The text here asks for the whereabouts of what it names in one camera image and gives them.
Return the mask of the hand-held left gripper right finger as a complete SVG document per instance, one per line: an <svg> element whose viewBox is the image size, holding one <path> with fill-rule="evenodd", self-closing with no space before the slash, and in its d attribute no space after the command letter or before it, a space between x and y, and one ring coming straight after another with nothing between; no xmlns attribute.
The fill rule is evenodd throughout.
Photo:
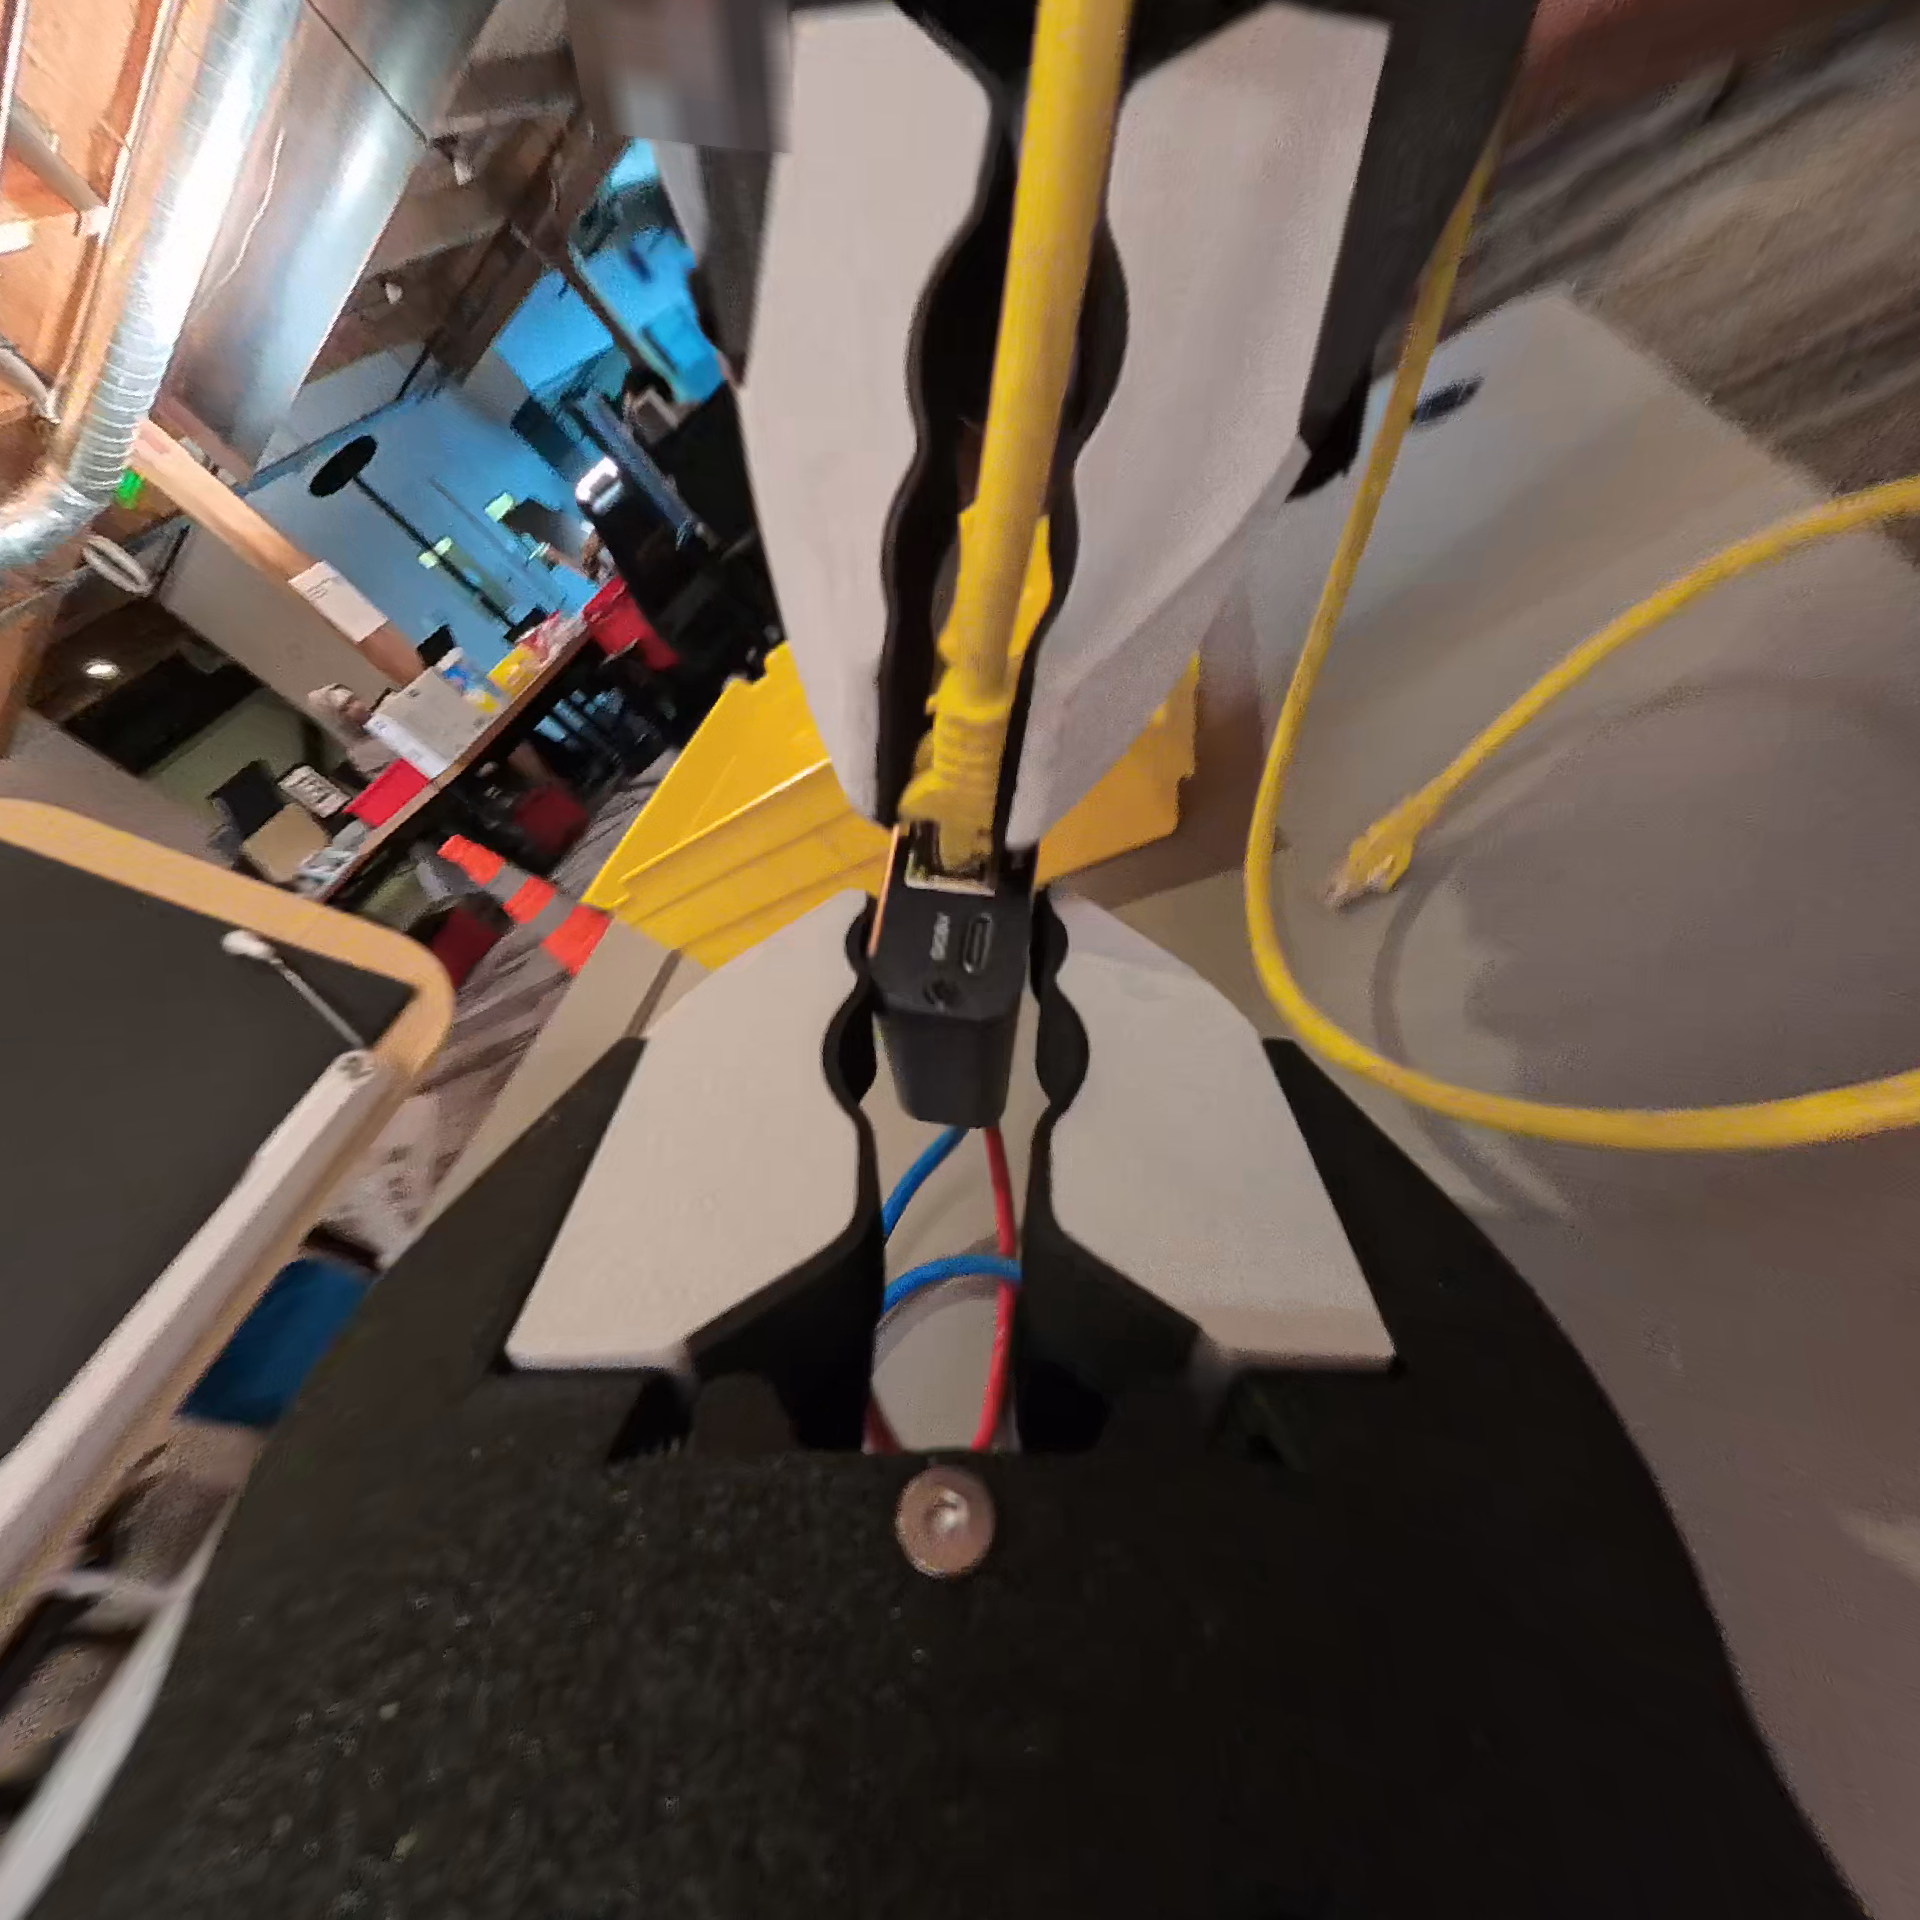
<svg viewBox="0 0 1920 1920"><path fill-rule="evenodd" d="M1018 1448L1085 1452L1172 1393L1382 1375L1398 1349L1252 1018L1073 895L1039 906L1041 1120L1018 1284Z"/></svg>

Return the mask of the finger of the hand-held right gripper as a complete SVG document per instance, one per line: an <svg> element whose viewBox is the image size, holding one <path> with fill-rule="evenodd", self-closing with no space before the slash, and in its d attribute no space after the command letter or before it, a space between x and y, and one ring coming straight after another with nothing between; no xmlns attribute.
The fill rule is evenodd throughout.
<svg viewBox="0 0 1920 1920"><path fill-rule="evenodd" d="M996 322L953 322L1001 237L990 78L898 4L796 14L738 426L784 641L851 802L890 825L924 733L958 429Z"/></svg>
<svg viewBox="0 0 1920 1920"><path fill-rule="evenodd" d="M1248 521L1305 468L1309 367L1388 27L1267 4L1139 78L1108 230L1112 394L1072 473L1076 550L1033 668L1005 835L1080 802L1206 644Z"/></svg>

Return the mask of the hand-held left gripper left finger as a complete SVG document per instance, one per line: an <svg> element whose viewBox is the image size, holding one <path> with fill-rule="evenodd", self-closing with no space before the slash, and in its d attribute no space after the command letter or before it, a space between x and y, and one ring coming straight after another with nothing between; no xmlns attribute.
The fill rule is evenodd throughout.
<svg viewBox="0 0 1920 1920"><path fill-rule="evenodd" d="M685 1400L749 1378L803 1451L864 1448L884 1287L871 907L833 895L651 1028L502 1343L515 1373L651 1375Z"/></svg>

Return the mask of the black ethernet adapter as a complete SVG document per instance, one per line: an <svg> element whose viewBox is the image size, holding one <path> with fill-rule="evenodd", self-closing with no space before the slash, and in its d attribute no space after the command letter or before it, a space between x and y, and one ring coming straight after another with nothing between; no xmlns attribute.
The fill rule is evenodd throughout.
<svg viewBox="0 0 1920 1920"><path fill-rule="evenodd" d="M1034 859L942 866L933 824L902 824L870 928L870 982L896 1090L914 1120L1001 1120L1034 931Z"/></svg>

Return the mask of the yellow storage bin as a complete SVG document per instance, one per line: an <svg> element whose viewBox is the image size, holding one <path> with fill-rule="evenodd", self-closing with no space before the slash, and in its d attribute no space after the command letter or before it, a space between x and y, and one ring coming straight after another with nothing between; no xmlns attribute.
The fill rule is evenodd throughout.
<svg viewBox="0 0 1920 1920"><path fill-rule="evenodd" d="M1127 754L1046 832L1058 883L1176 832L1195 772L1191 659ZM838 891L878 895L890 832L861 819L824 748L790 648L731 680L608 857L586 901L705 969Z"/></svg>

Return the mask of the orange traffic cone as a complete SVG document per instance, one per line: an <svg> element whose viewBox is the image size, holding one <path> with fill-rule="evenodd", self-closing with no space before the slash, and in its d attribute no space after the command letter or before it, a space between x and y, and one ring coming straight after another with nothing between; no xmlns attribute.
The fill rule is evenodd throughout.
<svg viewBox="0 0 1920 1920"><path fill-rule="evenodd" d="M438 857L502 907L515 928L531 931L544 957L567 975L586 973L612 931L608 910L575 898L541 875L531 875L469 835L447 835L438 847Z"/></svg>

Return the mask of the blue plastic box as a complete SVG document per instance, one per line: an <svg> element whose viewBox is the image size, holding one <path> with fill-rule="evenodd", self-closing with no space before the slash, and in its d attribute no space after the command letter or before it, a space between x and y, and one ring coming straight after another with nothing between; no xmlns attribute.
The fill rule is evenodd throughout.
<svg viewBox="0 0 1920 1920"><path fill-rule="evenodd" d="M210 1362L180 1413L220 1427L276 1427L370 1289L372 1275L354 1265L290 1260Z"/></svg>

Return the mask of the white folding stand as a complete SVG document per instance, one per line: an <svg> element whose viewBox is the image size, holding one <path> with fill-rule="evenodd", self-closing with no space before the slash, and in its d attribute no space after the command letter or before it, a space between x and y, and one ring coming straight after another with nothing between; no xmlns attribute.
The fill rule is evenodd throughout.
<svg viewBox="0 0 1920 1920"><path fill-rule="evenodd" d="M241 1287L269 1271L281 1240L300 1234L327 1169L379 1127L397 1085L376 1051L333 1059L180 1255L135 1289L103 1339L13 1439L2 1452L2 1593L65 1596L62 1584L38 1577L79 1531L82 1503L158 1413L163 1389L183 1378L232 1312L246 1315ZM161 1588L103 1579L107 1596L135 1605L135 1641L2 1835L2 1917L32 1912L132 1757L216 1543L210 1535L185 1572Z"/></svg>

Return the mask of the cluttered background table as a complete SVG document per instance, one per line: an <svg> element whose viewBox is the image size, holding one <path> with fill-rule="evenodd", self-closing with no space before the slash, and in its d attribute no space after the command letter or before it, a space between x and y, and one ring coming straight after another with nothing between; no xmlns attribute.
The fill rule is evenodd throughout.
<svg viewBox="0 0 1920 1920"><path fill-rule="evenodd" d="M510 737L538 724L562 694L575 691L591 659L628 659L659 684L691 666L691 649L648 622L625 582L600 589L586 615L541 618L515 636L510 656L527 666L515 684L496 676L459 684L454 668L464 659L447 653L372 705L370 734L392 752L392 772L404 775L408 792L360 842L329 840L284 800L253 840L236 842L236 868L347 906L389 866L408 859L438 813L459 800L466 776L510 754Z"/></svg>

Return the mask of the wood-framed black board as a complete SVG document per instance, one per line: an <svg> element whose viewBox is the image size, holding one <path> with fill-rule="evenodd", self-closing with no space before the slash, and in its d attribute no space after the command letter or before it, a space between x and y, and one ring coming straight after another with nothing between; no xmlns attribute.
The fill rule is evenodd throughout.
<svg viewBox="0 0 1920 1920"><path fill-rule="evenodd" d="M2 800L2 1452L354 1046L392 1088L454 989L404 935L65 807Z"/></svg>

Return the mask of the silver ventilation duct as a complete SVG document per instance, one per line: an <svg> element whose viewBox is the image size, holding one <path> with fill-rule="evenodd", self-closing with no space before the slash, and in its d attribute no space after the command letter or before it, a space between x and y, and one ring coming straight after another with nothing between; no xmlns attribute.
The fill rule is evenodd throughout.
<svg viewBox="0 0 1920 1920"><path fill-rule="evenodd" d="M2 573L107 512L158 413L253 468L372 267L494 4L163 4Z"/></svg>

